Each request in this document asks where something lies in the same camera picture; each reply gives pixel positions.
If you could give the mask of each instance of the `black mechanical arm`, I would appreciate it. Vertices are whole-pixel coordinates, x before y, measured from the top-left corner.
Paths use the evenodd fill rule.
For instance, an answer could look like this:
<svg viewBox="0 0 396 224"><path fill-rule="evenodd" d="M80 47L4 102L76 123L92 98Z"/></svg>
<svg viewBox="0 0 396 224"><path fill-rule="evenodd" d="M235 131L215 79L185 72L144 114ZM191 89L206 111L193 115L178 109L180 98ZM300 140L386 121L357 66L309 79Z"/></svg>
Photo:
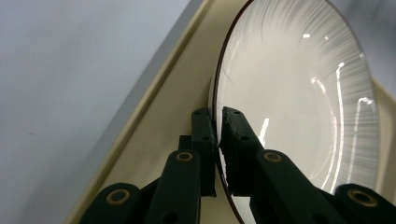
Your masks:
<svg viewBox="0 0 396 224"><path fill-rule="evenodd" d="M221 142L207 108L191 114L160 178L142 189L119 183L96 196L81 224L199 223L202 196L216 197L218 146L228 191L249 196L257 223L396 223L396 208L371 189L347 184L334 195L315 188L285 154L264 149L241 111L223 108Z"/></svg>

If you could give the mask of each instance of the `brass insert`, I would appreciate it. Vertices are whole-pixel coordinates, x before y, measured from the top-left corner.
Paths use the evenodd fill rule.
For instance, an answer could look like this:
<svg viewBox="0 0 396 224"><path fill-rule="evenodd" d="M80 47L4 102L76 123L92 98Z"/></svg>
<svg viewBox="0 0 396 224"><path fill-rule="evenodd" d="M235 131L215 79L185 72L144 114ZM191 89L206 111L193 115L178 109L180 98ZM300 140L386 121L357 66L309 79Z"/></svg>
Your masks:
<svg viewBox="0 0 396 224"><path fill-rule="evenodd" d="M279 154L275 153L275 152L266 152L264 154L264 158L268 161L272 161L272 162L280 162L282 161L282 157L279 156Z"/></svg>
<svg viewBox="0 0 396 224"><path fill-rule="evenodd" d="M190 152L180 152L176 155L178 161L190 161L192 160L192 154Z"/></svg>
<svg viewBox="0 0 396 224"><path fill-rule="evenodd" d="M111 205L120 205L125 203L129 197L131 197L131 193L127 189L115 189L107 195L106 202Z"/></svg>
<svg viewBox="0 0 396 224"><path fill-rule="evenodd" d="M378 200L375 197L360 189L349 189L347 196L355 203L359 203L366 207L376 207L378 205Z"/></svg>

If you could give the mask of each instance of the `screw hole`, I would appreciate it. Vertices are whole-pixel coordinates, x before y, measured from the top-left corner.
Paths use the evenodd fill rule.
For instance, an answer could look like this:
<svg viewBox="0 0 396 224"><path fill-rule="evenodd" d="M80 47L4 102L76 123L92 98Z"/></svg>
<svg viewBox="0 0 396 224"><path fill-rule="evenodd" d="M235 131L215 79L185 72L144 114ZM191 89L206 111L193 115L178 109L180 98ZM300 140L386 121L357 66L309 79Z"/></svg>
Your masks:
<svg viewBox="0 0 396 224"><path fill-rule="evenodd" d="M312 218L318 224L327 224L327 223L329 223L328 219L325 216L323 216L322 214L316 213L316 214L314 214L312 216Z"/></svg>
<svg viewBox="0 0 396 224"><path fill-rule="evenodd" d="M376 207L378 205L378 201L375 197L359 189L350 189L347 195L355 203L359 203L366 207Z"/></svg>
<svg viewBox="0 0 396 224"><path fill-rule="evenodd" d="M272 162L280 162L282 161L282 157L280 157L278 154L274 152L267 152L264 154L264 158L268 161Z"/></svg>
<svg viewBox="0 0 396 224"><path fill-rule="evenodd" d="M176 223L178 220L178 216L174 212L168 212L163 214L163 224L172 224Z"/></svg>
<svg viewBox="0 0 396 224"><path fill-rule="evenodd" d="M190 161L192 160L192 154L189 152L180 152L176 155L178 161Z"/></svg>
<svg viewBox="0 0 396 224"><path fill-rule="evenodd" d="M131 193L127 189L115 189L107 195L106 202L111 205L120 205L125 203L130 196Z"/></svg>

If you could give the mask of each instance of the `white wall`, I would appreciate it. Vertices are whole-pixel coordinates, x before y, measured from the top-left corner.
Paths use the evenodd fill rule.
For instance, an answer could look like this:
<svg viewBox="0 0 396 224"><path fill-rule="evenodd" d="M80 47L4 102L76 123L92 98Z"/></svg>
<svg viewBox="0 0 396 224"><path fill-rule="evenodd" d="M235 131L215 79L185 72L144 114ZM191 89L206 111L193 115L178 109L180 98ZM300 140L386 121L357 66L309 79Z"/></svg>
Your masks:
<svg viewBox="0 0 396 224"><path fill-rule="evenodd" d="M0 2L0 223L64 221L201 2Z"/></svg>

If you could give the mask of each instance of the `curved glass surface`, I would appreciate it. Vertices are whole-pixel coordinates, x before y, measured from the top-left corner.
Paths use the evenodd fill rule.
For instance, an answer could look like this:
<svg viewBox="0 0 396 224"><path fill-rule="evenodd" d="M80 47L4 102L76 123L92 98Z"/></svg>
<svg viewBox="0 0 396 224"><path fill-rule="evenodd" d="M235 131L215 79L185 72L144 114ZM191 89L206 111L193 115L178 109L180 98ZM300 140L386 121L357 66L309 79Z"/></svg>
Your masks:
<svg viewBox="0 0 396 224"><path fill-rule="evenodd" d="M370 74L357 39L329 3L247 3L214 79L218 134L221 109L229 106L244 112L265 148L287 154L316 187L333 193L345 183L374 186L378 121ZM251 223L248 200L233 197Z"/></svg>

